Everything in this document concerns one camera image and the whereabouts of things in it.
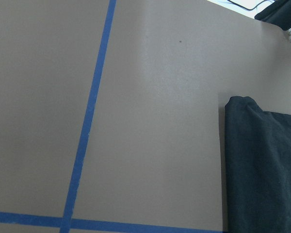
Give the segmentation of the black printed t-shirt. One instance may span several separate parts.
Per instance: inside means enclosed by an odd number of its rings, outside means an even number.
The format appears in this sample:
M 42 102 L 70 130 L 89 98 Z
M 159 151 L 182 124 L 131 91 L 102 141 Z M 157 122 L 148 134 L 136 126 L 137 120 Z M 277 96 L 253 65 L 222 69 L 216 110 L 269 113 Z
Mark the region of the black printed t-shirt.
M 229 232 L 291 233 L 291 115 L 231 97 L 225 161 Z

